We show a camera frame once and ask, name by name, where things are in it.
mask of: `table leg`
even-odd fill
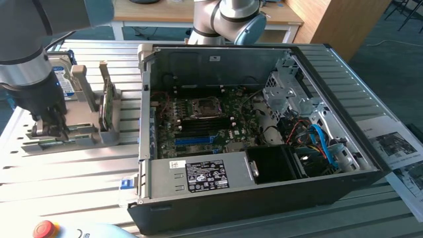
[[[111,26],[113,29],[113,35],[115,35],[115,41],[123,41],[124,40],[124,22],[123,21],[112,21]]]
[[[284,37],[283,37],[283,43],[292,43],[294,38],[298,32],[298,26],[292,25],[290,26],[288,30],[286,31]]]

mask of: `barcode sticker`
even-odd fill
[[[178,161],[170,161],[170,168],[171,169],[179,169],[186,167],[186,160],[178,160]]]
[[[71,81],[67,79],[67,71],[65,68],[63,68],[61,66],[59,67],[53,67],[53,71],[61,86],[61,89],[64,91],[64,97],[69,97],[75,94],[75,90],[71,84]]]

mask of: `sticker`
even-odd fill
[[[65,78],[65,69],[61,66],[55,66],[53,71],[56,74],[56,78],[59,80],[61,89],[64,91],[64,96],[69,97],[75,94],[75,90],[71,84],[71,81]]]
[[[223,160],[184,165],[190,192],[203,192],[230,187]]]
[[[198,87],[198,85],[196,84],[194,84],[194,85],[183,85],[183,86],[180,86],[182,88],[196,88]]]
[[[170,161],[170,168],[179,169],[186,167],[186,160]]]
[[[220,56],[211,56],[211,61],[220,61]]]

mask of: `paper sheet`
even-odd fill
[[[400,122],[382,116],[356,123],[392,172],[387,181],[423,222],[423,147]]]

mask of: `blue tab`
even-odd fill
[[[64,70],[65,68],[63,68],[61,66],[55,66],[53,67],[53,71],[61,71],[61,70]]]
[[[123,179],[120,183],[120,189],[133,188],[133,179]]]

